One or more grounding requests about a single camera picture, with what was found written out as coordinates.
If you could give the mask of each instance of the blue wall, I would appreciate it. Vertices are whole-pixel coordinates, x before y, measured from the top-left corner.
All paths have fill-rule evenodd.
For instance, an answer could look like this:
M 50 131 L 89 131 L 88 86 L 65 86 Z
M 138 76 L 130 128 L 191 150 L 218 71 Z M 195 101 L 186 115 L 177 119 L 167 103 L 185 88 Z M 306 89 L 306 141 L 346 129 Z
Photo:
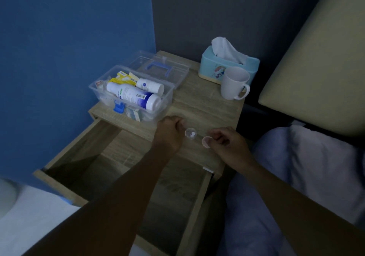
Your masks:
M 32 177 L 92 119 L 88 85 L 155 52 L 151 0 L 0 0 L 0 177 Z

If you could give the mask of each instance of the tissue box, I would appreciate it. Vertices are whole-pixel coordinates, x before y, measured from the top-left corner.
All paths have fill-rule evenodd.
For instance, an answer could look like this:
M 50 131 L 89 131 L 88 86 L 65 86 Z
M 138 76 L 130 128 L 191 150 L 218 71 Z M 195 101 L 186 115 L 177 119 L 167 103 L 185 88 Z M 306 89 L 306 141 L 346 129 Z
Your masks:
M 198 75 L 202 79 L 221 84 L 222 76 L 227 67 L 241 67 L 250 74 L 250 80 L 247 82 L 250 85 L 258 70 L 259 64 L 260 60 L 252 57 L 247 57 L 245 64 L 237 64 L 224 60 L 214 55 L 212 46 L 209 46 L 203 53 Z

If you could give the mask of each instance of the white mug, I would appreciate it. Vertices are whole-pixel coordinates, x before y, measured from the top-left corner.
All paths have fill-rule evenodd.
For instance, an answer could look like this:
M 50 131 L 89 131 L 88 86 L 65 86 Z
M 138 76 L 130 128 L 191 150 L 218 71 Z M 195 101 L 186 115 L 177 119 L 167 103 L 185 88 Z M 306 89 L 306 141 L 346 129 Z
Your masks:
M 221 85 L 221 95 L 228 100 L 241 100 L 244 99 L 250 92 L 250 86 L 247 81 L 250 79 L 250 74 L 240 67 L 228 67 L 226 68 Z M 239 97 L 240 92 L 246 88 L 244 96 Z

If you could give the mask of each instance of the tabletop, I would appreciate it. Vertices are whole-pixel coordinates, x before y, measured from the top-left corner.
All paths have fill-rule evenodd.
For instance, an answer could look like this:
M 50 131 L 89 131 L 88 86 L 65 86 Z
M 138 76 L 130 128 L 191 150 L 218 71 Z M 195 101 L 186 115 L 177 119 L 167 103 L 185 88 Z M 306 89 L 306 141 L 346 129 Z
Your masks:
M 198 76 L 200 63 L 165 51 L 159 51 L 157 55 L 190 66 L 189 74 L 178 89 L 174 90 L 173 101 L 167 115 L 183 117 L 187 126 L 195 128 L 198 134 L 194 140 L 184 141 L 178 155 L 211 172 L 221 173 L 223 163 L 211 149 L 203 147 L 202 138 L 207 135 L 208 129 L 226 126 L 236 128 L 244 100 L 225 100 L 221 97 L 220 85 Z M 103 119 L 148 141 L 153 140 L 155 126 L 118 114 L 101 102 L 93 106 L 89 113 L 93 118 Z

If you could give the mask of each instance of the bedside table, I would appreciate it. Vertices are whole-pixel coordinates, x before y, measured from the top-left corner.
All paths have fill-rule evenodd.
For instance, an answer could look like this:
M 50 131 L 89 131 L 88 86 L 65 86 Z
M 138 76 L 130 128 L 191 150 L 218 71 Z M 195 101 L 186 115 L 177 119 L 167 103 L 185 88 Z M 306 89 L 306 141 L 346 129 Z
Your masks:
M 199 63 L 167 52 L 190 65 L 173 93 L 167 115 L 182 116 L 197 130 L 163 170 L 153 191 L 135 244 L 151 255 L 184 255 L 211 180 L 224 163 L 202 146 L 208 129 L 237 126 L 244 102 L 225 100 L 220 86 L 198 77 Z M 83 206 L 106 190 L 150 149 L 155 127 L 115 113 L 101 102 L 89 110 L 94 122 L 34 176 Z

